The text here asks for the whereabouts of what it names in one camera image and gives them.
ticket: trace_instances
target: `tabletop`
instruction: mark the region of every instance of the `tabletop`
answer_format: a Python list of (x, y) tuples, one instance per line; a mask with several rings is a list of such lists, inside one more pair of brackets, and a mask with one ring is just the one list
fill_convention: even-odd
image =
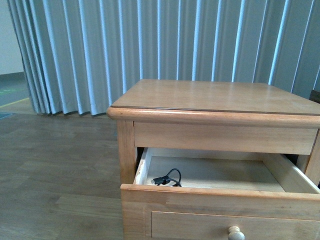
[(320, 104), (265, 83), (142, 79), (112, 108), (320, 116)]

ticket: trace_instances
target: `gray curtain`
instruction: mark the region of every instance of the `gray curtain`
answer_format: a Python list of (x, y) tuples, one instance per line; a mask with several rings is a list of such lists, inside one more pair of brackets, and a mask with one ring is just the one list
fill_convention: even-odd
[(320, 0), (8, 3), (37, 113), (104, 113), (139, 79), (320, 90)]

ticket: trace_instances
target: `drawer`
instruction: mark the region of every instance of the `drawer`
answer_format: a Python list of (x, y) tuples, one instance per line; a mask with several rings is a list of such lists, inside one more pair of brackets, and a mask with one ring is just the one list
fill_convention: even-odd
[[(152, 185), (172, 168), (182, 187)], [(320, 191), (281, 154), (145, 148), (121, 201), (127, 240), (320, 240)]]

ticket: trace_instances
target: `cable plug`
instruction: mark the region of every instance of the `cable plug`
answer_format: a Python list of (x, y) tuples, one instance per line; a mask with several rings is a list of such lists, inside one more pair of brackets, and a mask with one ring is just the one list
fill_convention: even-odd
[(165, 175), (162, 177), (154, 178), (153, 180), (151, 180), (151, 183), (155, 184), (155, 185), (160, 185), (160, 184), (166, 185), (166, 184), (170, 183), (170, 181), (171, 181), (171, 178), (168, 175)]

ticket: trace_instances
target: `floor mat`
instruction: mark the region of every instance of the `floor mat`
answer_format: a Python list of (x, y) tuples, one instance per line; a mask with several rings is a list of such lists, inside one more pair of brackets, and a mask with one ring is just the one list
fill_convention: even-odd
[(13, 115), (13, 113), (0, 112), (0, 120), (5, 119), (11, 115)]

